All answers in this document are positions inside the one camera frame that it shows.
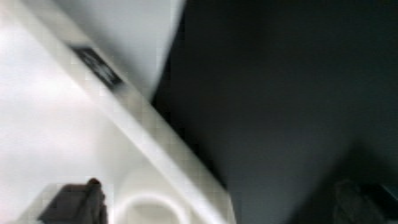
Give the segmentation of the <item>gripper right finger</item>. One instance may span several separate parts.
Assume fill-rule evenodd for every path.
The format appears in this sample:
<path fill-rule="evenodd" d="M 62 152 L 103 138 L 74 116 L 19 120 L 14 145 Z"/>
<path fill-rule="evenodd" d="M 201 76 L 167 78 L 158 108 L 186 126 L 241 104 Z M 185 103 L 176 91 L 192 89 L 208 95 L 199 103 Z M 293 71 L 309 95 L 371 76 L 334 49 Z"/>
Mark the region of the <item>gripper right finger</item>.
<path fill-rule="evenodd" d="M 343 180 L 337 182 L 334 197 L 332 224 L 398 224 L 398 219 L 387 217 L 353 181 Z"/>

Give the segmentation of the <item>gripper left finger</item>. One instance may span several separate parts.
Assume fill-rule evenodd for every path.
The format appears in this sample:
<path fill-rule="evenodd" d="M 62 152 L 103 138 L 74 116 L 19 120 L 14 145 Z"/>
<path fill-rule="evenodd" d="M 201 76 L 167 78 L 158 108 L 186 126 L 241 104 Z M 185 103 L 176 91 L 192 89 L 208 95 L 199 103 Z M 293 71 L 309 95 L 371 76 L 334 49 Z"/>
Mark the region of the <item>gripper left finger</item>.
<path fill-rule="evenodd" d="M 37 220 L 42 224 L 108 224 L 105 193 L 96 178 L 85 184 L 62 186 Z"/>

